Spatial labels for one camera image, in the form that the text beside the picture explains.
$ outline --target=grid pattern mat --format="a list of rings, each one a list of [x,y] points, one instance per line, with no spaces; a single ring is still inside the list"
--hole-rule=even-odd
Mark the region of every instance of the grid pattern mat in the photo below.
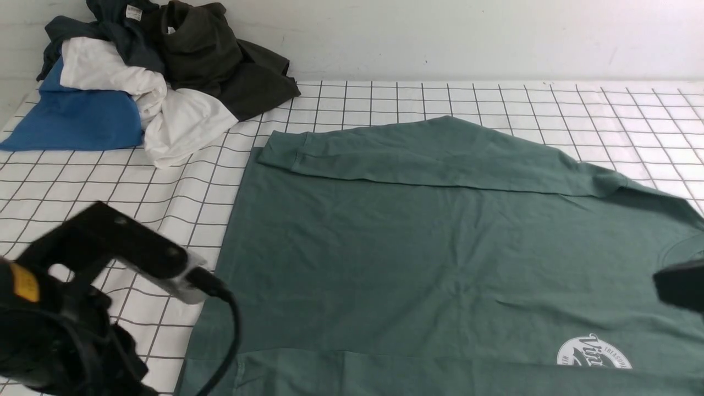
[[[574,82],[301,82],[302,96],[240,123],[186,165],[156,170],[140,148],[0,151],[0,254],[28,244],[100,199],[214,266],[252,147],[273,130],[327,132],[452,115],[615,169],[704,209],[704,84]],[[3,128],[36,104],[31,92]],[[64,268],[52,273],[68,279]],[[137,341],[145,383],[173,393],[201,306],[169,297],[120,263],[95,285]],[[5,396],[31,395],[0,381]]]

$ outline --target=printed logo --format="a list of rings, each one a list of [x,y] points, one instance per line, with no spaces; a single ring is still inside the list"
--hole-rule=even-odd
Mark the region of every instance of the printed logo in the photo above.
[[[563,366],[597,366],[632,369],[631,362],[613,345],[599,340],[596,334],[572,338],[562,344],[558,364]]]

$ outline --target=dark green t-shirt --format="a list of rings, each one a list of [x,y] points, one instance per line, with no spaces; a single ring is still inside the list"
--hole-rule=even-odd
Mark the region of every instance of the dark green t-shirt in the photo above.
[[[701,395],[704,323],[652,274],[703,230],[682,199],[454,118],[275,132],[218,261],[244,344],[215,395]],[[181,394],[230,335],[206,303]]]

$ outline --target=pile of clothes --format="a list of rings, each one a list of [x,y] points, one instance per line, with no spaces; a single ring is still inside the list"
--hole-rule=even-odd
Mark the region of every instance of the pile of clothes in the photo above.
[[[109,150],[144,140],[163,168],[301,94],[286,76],[289,60],[237,39],[222,4],[87,5],[97,21],[59,16],[46,26],[41,99],[0,149]]]

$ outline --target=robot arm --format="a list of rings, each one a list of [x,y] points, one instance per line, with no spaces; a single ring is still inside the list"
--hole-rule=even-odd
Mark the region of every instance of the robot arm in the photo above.
[[[207,395],[239,348],[232,293],[202,258],[101,202],[34,241],[16,262],[0,258],[0,376],[50,395],[157,395],[142,384],[147,368],[134,339],[110,322],[110,297],[91,285],[113,259],[187,304],[212,296],[230,305],[235,336],[199,393]],[[73,278],[50,276],[54,264]]]

